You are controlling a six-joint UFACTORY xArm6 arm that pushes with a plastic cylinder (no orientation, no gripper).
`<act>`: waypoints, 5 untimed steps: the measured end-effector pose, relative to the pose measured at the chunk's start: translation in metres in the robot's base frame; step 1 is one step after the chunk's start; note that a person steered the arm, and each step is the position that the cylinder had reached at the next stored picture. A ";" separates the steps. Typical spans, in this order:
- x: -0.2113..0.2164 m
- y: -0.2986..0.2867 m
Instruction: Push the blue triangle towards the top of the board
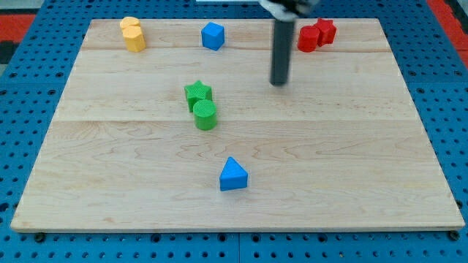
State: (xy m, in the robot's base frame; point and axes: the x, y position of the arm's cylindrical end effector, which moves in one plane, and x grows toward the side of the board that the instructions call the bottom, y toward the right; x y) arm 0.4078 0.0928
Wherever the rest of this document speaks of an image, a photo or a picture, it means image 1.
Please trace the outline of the white grey rod mount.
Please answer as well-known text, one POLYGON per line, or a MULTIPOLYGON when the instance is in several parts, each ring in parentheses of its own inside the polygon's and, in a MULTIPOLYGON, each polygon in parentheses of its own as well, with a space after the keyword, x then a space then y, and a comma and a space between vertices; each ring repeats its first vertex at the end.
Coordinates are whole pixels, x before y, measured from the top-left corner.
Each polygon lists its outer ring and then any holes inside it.
POLYGON ((319 0, 259 0, 258 3, 275 19, 294 21, 296 18, 310 15, 319 4, 319 0))

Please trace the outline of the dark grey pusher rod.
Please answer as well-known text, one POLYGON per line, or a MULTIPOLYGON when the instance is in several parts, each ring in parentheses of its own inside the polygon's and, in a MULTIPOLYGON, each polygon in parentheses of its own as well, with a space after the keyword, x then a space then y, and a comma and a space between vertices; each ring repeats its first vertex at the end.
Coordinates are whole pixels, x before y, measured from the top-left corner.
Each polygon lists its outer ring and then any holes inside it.
POLYGON ((273 86, 283 86, 288 82, 294 29, 294 20, 274 21, 270 70, 270 84, 273 86))

